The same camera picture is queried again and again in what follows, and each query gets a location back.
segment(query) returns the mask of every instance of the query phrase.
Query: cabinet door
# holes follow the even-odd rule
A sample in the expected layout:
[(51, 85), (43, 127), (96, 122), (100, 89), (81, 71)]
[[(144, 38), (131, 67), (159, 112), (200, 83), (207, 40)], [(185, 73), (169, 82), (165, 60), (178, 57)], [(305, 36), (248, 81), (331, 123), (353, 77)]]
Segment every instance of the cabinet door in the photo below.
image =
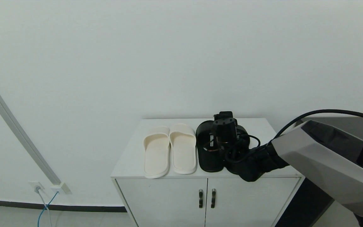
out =
[[(117, 179), (139, 227), (204, 227), (207, 179)], [(199, 208), (199, 191), (203, 207)]]
[[(300, 178), (208, 179), (206, 227), (270, 227)], [(211, 208), (212, 191), (216, 191)]]

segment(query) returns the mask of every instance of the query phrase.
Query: cabinet top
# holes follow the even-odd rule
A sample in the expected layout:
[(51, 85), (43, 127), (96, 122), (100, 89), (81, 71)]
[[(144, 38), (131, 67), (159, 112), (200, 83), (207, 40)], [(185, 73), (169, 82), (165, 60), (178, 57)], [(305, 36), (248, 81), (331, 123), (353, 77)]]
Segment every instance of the cabinet top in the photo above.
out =
[[(117, 164), (111, 174), (111, 178), (145, 178), (144, 177), (144, 147), (142, 141), (149, 129), (161, 125), (171, 127), (176, 123), (185, 123), (194, 130), (203, 121), (211, 120), (205, 118), (198, 119), (143, 119), (131, 136), (127, 147), (118, 159)], [(237, 118), (238, 124), (243, 126), (248, 134), (260, 139), (261, 144), (266, 144), (274, 136), (275, 131), (265, 118)], [(291, 166), (277, 169), (264, 174), (262, 177), (301, 177), (302, 175)], [(197, 170), (193, 174), (178, 174), (173, 171), (170, 163), (169, 172), (160, 178), (238, 178), (238, 175), (231, 174), (226, 168), (220, 172), (205, 172), (200, 168), (197, 157)]]

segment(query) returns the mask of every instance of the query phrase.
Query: black slipper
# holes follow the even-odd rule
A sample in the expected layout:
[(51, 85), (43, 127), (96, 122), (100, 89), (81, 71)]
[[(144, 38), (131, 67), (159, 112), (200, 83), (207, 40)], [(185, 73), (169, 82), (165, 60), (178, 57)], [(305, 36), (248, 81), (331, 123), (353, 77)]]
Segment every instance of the black slipper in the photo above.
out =
[(196, 131), (199, 164), (206, 172), (219, 172), (223, 169), (224, 158), (219, 155), (216, 139), (211, 132), (213, 122), (209, 120), (201, 123)]

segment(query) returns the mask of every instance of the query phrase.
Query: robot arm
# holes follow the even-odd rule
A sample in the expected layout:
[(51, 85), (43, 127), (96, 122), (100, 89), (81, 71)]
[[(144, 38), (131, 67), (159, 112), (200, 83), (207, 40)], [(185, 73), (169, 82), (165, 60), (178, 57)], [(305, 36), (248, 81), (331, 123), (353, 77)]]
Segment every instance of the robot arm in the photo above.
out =
[(220, 154), (243, 180), (256, 181), (265, 172), (291, 165), (363, 223), (363, 140), (333, 126), (307, 121), (284, 135), (280, 131), (266, 145), (248, 149), (245, 138), (235, 136), (237, 122), (231, 116), (231, 112), (229, 118), (218, 116), (213, 134)]

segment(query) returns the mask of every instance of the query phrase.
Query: floor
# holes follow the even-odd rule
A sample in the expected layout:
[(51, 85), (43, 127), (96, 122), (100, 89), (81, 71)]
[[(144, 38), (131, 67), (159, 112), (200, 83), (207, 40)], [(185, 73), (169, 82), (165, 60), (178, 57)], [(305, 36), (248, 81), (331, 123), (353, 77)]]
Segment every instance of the floor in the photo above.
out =
[[(0, 207), (0, 227), (36, 227), (41, 210)], [(53, 227), (131, 227), (127, 213), (50, 211)], [(40, 227), (49, 227), (44, 212)]]
[[(0, 207), (0, 227), (36, 227), (40, 210)], [(127, 213), (51, 211), (53, 227), (131, 227)], [(359, 227), (351, 211), (334, 202), (313, 227)], [(49, 227), (45, 212), (40, 227)]]

